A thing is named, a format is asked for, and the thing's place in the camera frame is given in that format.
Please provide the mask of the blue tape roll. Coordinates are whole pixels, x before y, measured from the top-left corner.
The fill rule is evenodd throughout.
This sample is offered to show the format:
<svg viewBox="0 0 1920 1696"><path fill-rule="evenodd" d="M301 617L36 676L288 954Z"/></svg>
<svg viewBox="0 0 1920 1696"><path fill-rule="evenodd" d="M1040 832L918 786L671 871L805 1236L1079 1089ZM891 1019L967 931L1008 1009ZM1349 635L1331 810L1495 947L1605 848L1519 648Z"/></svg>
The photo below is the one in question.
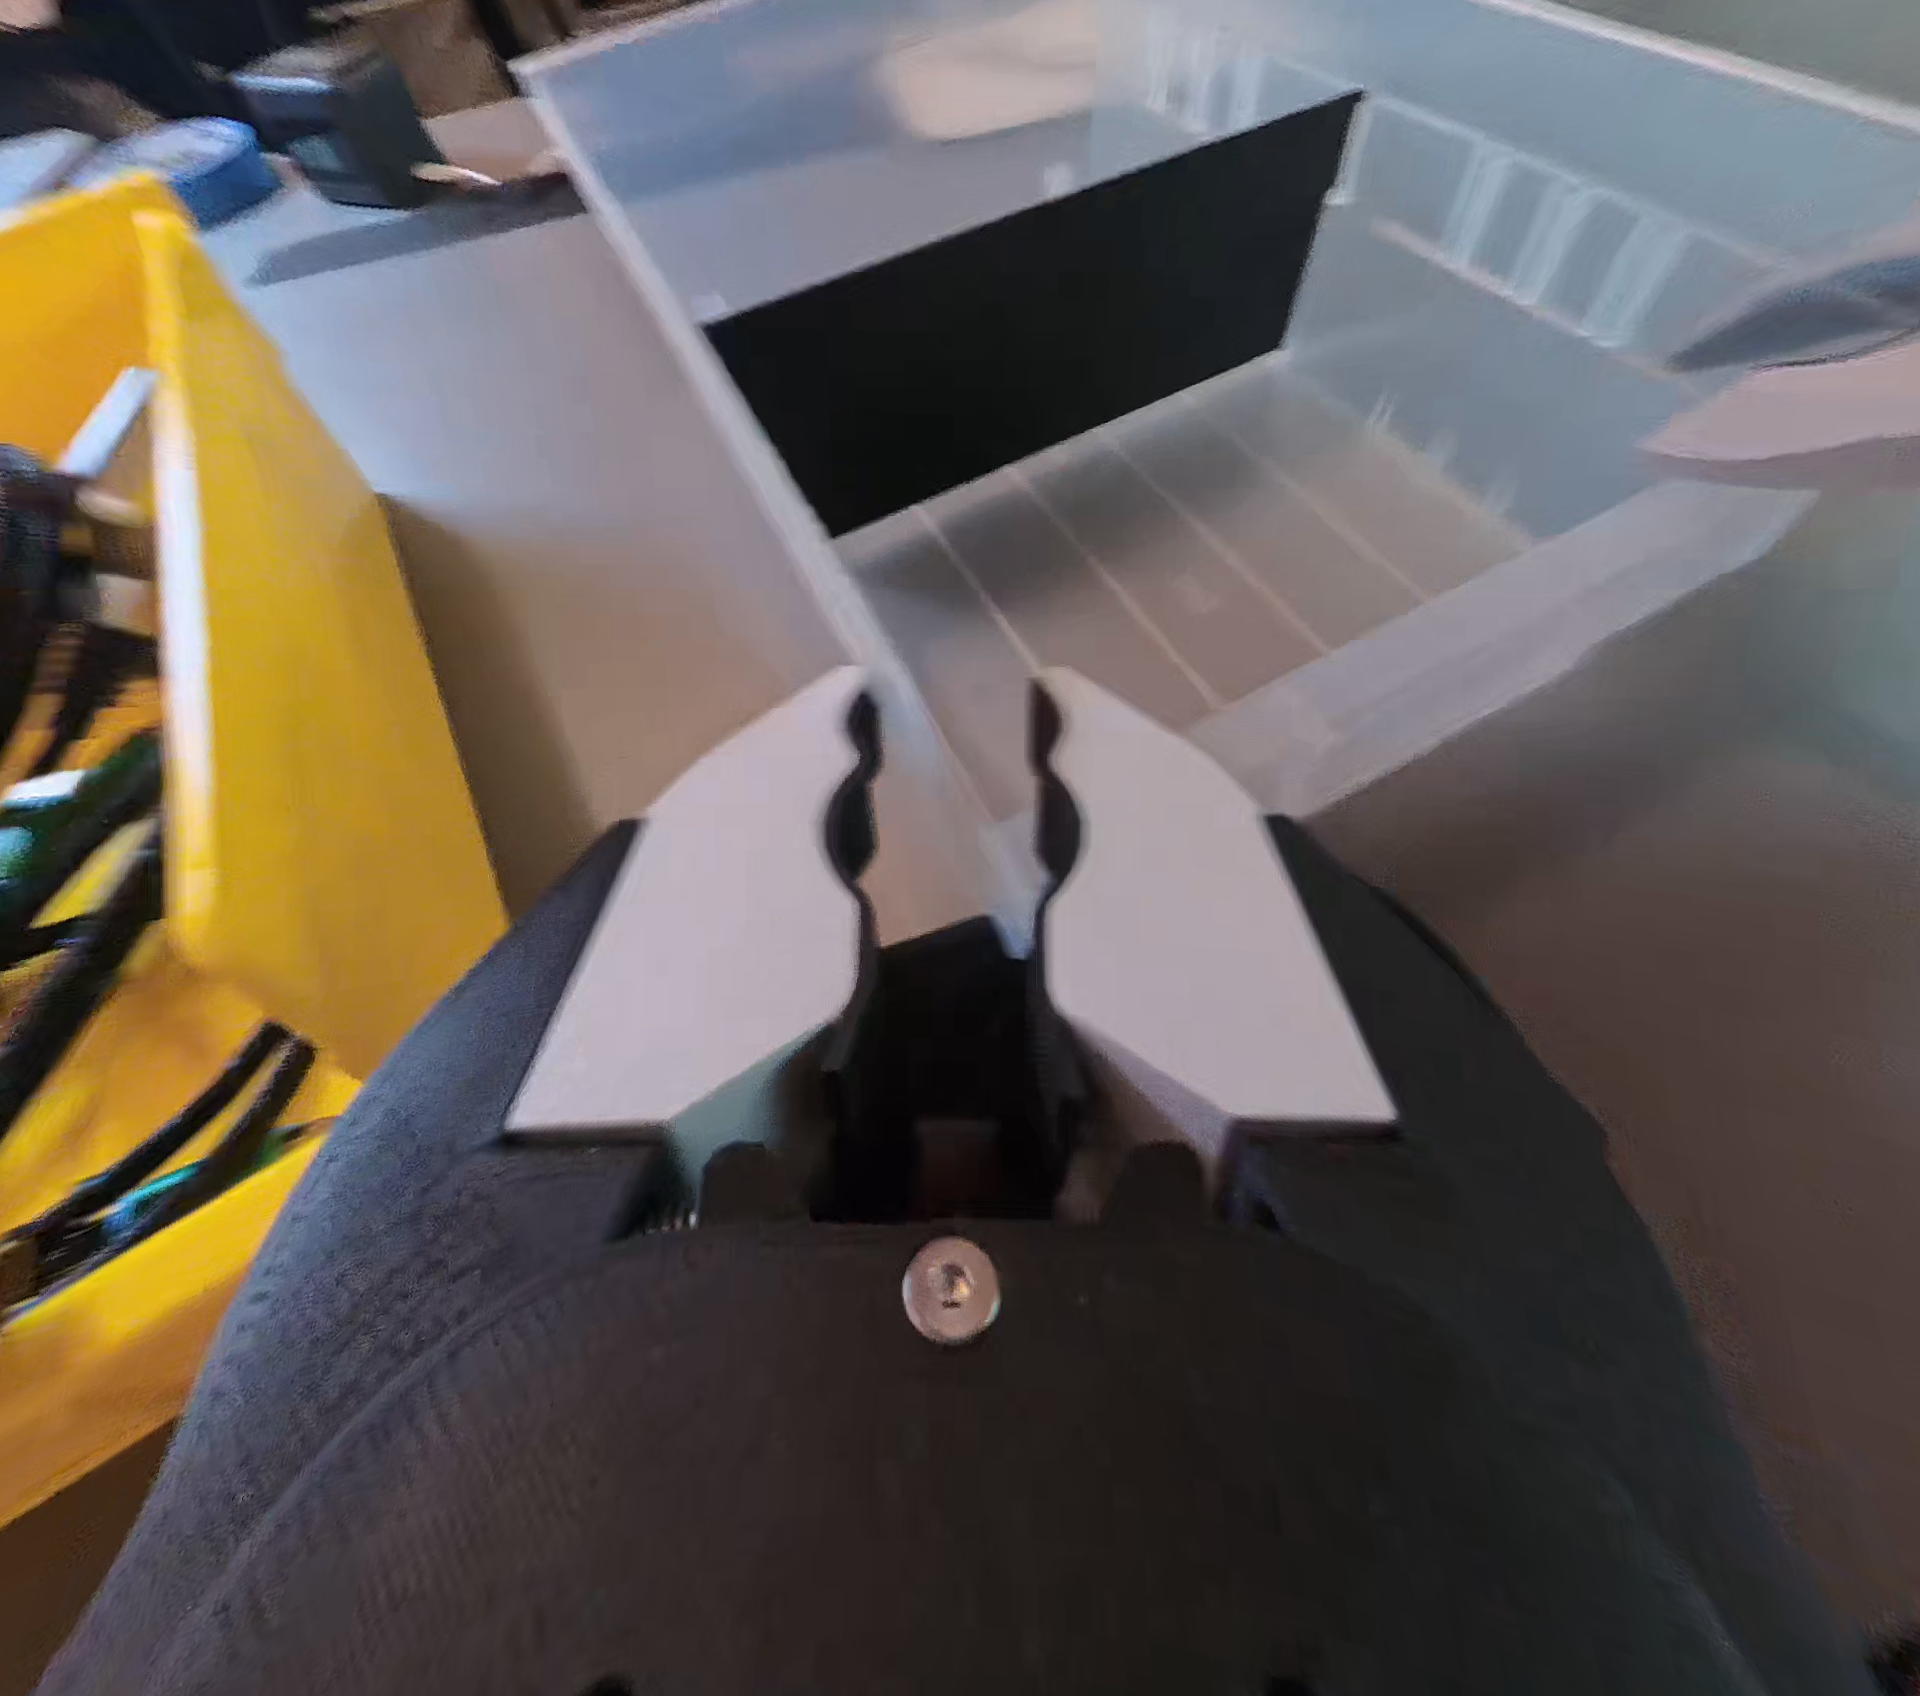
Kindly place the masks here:
<svg viewBox="0 0 1920 1696"><path fill-rule="evenodd" d="M163 179L199 228L223 226L284 187L255 127L231 118L153 124L103 143L78 165L72 187L101 190L132 175Z"/></svg>

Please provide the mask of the clear plastic bin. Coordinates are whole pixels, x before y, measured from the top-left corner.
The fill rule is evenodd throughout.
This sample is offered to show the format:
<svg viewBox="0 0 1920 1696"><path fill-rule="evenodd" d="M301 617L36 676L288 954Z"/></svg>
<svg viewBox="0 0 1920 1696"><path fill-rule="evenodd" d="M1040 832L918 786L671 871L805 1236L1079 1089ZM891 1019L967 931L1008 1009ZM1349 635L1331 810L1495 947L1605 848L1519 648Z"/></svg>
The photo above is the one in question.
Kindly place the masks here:
<svg viewBox="0 0 1920 1696"><path fill-rule="evenodd" d="M516 76L884 716L876 900L1035 901L1027 688L1328 810L1772 552L1707 323L1916 205L1916 102L1554 0L699 0ZM1362 91L1284 345L831 538L710 323Z"/></svg>

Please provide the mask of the black bin divider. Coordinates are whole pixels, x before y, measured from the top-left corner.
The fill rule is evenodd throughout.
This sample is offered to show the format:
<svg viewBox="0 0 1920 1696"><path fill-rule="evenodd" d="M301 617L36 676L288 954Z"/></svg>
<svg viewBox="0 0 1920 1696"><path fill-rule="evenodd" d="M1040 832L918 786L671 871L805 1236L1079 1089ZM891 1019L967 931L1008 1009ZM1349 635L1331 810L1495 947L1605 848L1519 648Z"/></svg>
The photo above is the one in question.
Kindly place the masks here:
<svg viewBox="0 0 1920 1696"><path fill-rule="evenodd" d="M1284 345L1362 91L708 329L831 538Z"/></svg>

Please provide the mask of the grey desk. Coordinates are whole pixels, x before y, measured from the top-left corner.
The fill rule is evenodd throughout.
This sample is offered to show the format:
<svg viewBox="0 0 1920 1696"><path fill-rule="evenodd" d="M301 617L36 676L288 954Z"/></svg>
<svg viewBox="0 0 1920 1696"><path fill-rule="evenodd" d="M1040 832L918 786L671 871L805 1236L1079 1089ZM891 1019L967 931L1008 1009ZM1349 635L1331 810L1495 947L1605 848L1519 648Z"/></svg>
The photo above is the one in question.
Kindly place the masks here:
<svg viewBox="0 0 1920 1696"><path fill-rule="evenodd" d="M255 287L390 507L509 914L833 660L595 220ZM1609 1130L1825 1599L1916 1627L1916 496L1315 817Z"/></svg>

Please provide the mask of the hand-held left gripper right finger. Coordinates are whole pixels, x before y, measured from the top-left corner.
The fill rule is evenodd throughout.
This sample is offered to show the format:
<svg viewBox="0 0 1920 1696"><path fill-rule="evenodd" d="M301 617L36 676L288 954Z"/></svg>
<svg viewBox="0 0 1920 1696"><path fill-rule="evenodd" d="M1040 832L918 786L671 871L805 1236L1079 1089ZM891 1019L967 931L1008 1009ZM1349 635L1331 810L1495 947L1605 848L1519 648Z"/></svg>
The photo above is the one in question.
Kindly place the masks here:
<svg viewBox="0 0 1920 1696"><path fill-rule="evenodd" d="M1049 1013L1139 1131L1400 1130L1260 804L1073 670L1033 684L1033 942Z"/></svg>

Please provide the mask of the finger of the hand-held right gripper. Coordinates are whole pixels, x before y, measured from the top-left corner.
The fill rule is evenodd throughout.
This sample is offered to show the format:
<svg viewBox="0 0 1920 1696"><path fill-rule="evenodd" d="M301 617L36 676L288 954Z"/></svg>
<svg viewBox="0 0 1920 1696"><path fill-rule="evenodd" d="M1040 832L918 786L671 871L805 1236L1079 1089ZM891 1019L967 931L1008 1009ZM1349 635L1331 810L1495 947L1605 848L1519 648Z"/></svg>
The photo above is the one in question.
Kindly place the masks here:
<svg viewBox="0 0 1920 1696"><path fill-rule="evenodd" d="M1643 442L1689 483L1916 483L1917 258L1856 256L1789 277L1671 355L1715 394Z"/></svg>

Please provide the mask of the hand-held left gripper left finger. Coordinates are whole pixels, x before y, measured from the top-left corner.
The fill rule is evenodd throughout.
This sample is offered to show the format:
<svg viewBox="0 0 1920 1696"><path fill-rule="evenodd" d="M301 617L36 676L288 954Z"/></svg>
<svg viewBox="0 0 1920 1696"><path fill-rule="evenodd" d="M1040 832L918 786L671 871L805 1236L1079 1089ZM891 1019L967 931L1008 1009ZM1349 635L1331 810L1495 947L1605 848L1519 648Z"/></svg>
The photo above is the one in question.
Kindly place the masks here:
<svg viewBox="0 0 1920 1696"><path fill-rule="evenodd" d="M627 858L505 1115L521 1142L744 1142L876 954L872 684L843 664L691 762Z"/></svg>

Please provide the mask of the yellow plastic bin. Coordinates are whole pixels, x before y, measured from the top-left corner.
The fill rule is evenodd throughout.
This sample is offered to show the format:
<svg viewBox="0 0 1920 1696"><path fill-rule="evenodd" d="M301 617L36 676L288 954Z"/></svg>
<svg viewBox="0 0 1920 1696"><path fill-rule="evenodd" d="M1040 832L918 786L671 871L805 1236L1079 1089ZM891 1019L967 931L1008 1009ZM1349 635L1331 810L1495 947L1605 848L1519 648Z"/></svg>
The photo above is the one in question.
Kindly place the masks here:
<svg viewBox="0 0 1920 1696"><path fill-rule="evenodd" d="M505 931L372 486L152 175L6 223L6 1526Z"/></svg>

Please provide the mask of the black cube device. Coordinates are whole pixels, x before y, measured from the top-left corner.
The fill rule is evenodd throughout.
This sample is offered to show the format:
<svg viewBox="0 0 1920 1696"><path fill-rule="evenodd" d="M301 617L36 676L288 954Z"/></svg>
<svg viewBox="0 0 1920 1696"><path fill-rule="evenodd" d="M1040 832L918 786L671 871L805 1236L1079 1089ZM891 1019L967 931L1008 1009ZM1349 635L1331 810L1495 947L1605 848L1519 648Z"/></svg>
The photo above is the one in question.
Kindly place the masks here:
<svg viewBox="0 0 1920 1696"><path fill-rule="evenodd" d="M282 47L231 74L263 143L287 153L306 181L344 205L413 210L440 162L395 60L365 36L336 33Z"/></svg>

